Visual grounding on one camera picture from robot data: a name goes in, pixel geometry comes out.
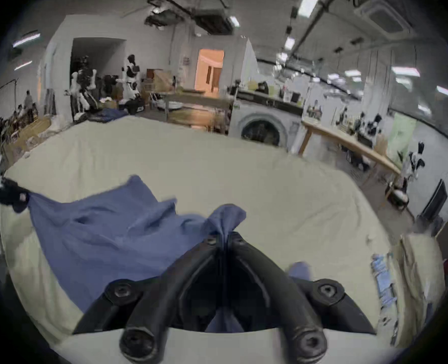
white robot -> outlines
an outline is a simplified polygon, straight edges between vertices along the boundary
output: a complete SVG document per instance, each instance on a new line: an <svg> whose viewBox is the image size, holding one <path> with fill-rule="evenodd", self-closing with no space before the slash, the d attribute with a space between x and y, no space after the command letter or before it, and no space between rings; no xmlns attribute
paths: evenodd
<svg viewBox="0 0 448 364"><path fill-rule="evenodd" d="M76 118L77 115L85 111L89 111L91 108L97 109L97 102L89 92L96 88L96 73L97 70L92 70L92 75L89 75L90 69L88 67L88 57L85 56L82 59L82 68L72 73L72 79L70 81L70 94L76 101Z"/></svg>
<svg viewBox="0 0 448 364"><path fill-rule="evenodd" d="M135 63L135 56L131 54L128 61L132 66L122 67L122 77L117 78L116 82L123 84L123 99L119 101L120 105L124 105L130 114L135 114L138 110L143 110L144 103L140 94L141 74L140 68Z"/></svg>

ceiling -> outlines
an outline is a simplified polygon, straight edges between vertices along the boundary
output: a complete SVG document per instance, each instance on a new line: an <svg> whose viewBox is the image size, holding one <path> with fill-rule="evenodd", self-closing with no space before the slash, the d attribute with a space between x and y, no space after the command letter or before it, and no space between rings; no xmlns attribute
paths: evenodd
<svg viewBox="0 0 448 364"><path fill-rule="evenodd" d="M229 15L235 15L240 23L236 33L249 38L258 59L275 63L277 53L284 50L286 28L292 26L291 36L298 43L313 23L320 6L317 4L310 18L290 17L293 7L301 0L226 0ZM420 77L409 77L412 88L408 90L395 81L392 74L390 107L404 112L439 129L448 136L448 96L440 94L437 85L448 89L448 46L438 29L427 17L422 7L412 0L385 0L395 9L412 30L407 37L392 40L385 37L367 21L354 13L355 6L367 0L332 0L328 11L314 25L306 40L295 51L301 61L288 60L294 68L310 67L323 79L328 74L344 76L345 70L357 69L364 74L371 68L371 56L379 56L379 64L385 69L392 65L415 67ZM329 0L320 0L327 4ZM222 8L219 0L200 0L200 8ZM360 44L351 41L362 38ZM271 72L271 65L260 64L260 70ZM339 85L353 94L364 89L364 82L351 78ZM419 110L426 106L431 113Z"/></svg>
<svg viewBox="0 0 448 364"><path fill-rule="evenodd" d="M219 0L194 0L199 7L222 8ZM286 40L286 28L292 26L291 36L298 41L314 26L306 40L295 50L295 56L302 61L288 60L289 66L309 67L326 79L336 72L343 76L344 70L358 69L366 74L371 66L371 56L379 55L380 65L389 69L391 64L416 67L421 77L411 78L409 91L391 79L391 108L421 118L448 135L448 97L439 94L437 85L448 88L448 39L446 31L433 22L431 9L417 0L385 0L412 27L408 39L392 41L378 32L369 23L354 13L355 6L367 0L320 0L310 18L298 16L291 19L293 7L301 0L227 0L229 14L235 15L240 23L236 33L251 40L257 58L274 63L276 54L283 51ZM327 10L319 15L322 6ZM37 27L43 32L40 44L48 42L50 33L54 33L65 15L142 15L142 9L148 7L147 0L37 0L37 4L28 7L26 17L38 18ZM18 35L32 31L32 23L17 28ZM351 40L361 37L363 42L351 44ZM338 47L340 53L334 52ZM271 70L272 66L260 64L260 70ZM351 92L363 90L362 83L350 79L343 88ZM431 115L418 110L418 104L426 105Z"/></svg>

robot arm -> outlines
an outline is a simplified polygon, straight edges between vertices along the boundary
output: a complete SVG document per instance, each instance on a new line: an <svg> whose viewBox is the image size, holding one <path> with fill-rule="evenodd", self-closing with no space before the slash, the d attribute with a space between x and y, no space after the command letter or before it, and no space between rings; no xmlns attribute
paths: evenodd
<svg viewBox="0 0 448 364"><path fill-rule="evenodd" d="M96 88L96 73L97 73L97 70L93 69L92 70L92 77L91 77L91 85L89 85L87 87L87 90L92 90L92 89Z"/></svg>

mattress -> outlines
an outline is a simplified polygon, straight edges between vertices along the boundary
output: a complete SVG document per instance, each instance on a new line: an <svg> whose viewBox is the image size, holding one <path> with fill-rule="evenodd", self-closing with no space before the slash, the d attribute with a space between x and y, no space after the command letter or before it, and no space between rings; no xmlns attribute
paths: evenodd
<svg viewBox="0 0 448 364"><path fill-rule="evenodd" d="M75 125L33 149L5 176L71 202L121 185L132 174L158 200L176 197L179 214L209 216L221 204L240 206L247 218L236 230L248 242L283 269L305 261L312 279L337 280L377 325L380 303L370 262L373 253L389 251L388 237L352 179L325 164L276 147L128 116ZM81 311L51 271L29 212L17 215L2 206L0 226L21 303L48 342L60 342Z"/></svg>

ceiling light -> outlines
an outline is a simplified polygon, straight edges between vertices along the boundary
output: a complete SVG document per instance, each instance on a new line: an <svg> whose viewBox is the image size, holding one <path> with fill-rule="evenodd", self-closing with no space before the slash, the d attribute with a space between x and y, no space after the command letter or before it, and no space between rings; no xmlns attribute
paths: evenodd
<svg viewBox="0 0 448 364"><path fill-rule="evenodd" d="M359 70L345 70L345 75L348 77L360 76L361 72Z"/></svg>
<svg viewBox="0 0 448 364"><path fill-rule="evenodd" d="M15 67L14 69L15 69L15 70L21 69L22 67L25 67L27 64L31 64L32 62L33 62L33 61L25 62L24 64L21 64L20 66Z"/></svg>
<svg viewBox="0 0 448 364"><path fill-rule="evenodd" d="M430 110L430 108L428 108L427 106L418 104L418 109L419 109L420 111L425 112L428 116L431 116L431 110Z"/></svg>
<svg viewBox="0 0 448 364"><path fill-rule="evenodd" d="M413 82L408 77L396 77L396 82L404 85L410 92L413 90Z"/></svg>
<svg viewBox="0 0 448 364"><path fill-rule="evenodd" d="M295 44L295 39L292 38L291 36L289 36L285 42L285 49L291 50L293 48L294 44Z"/></svg>
<svg viewBox="0 0 448 364"><path fill-rule="evenodd" d="M442 88L441 86L437 86L437 90L440 93L446 94L448 96L448 89Z"/></svg>
<svg viewBox="0 0 448 364"><path fill-rule="evenodd" d="M29 36L27 36L27 37L25 37L25 38L22 38L22 39L20 39L20 40L17 40L16 42L14 42L13 47L22 45L23 43L30 42L31 40L37 39L37 38L39 38L39 37L40 37L40 34L39 34L39 33L35 33L35 34L33 34L33 35L29 35Z"/></svg>
<svg viewBox="0 0 448 364"><path fill-rule="evenodd" d="M236 19L235 16L230 16L229 20L232 22L234 27L239 27L239 21Z"/></svg>
<svg viewBox="0 0 448 364"><path fill-rule="evenodd" d="M286 61L286 59L288 58L288 54L287 53L285 53L285 52L279 52L278 54L277 54L277 57L278 57L278 59L280 60L280 61Z"/></svg>
<svg viewBox="0 0 448 364"><path fill-rule="evenodd" d="M420 72L416 70L414 67L399 67L399 66L393 66L391 67L394 74L398 74L401 76L414 76L419 77Z"/></svg>
<svg viewBox="0 0 448 364"><path fill-rule="evenodd" d="M298 9L298 15L310 17L317 3L318 0L302 0L300 8Z"/></svg>

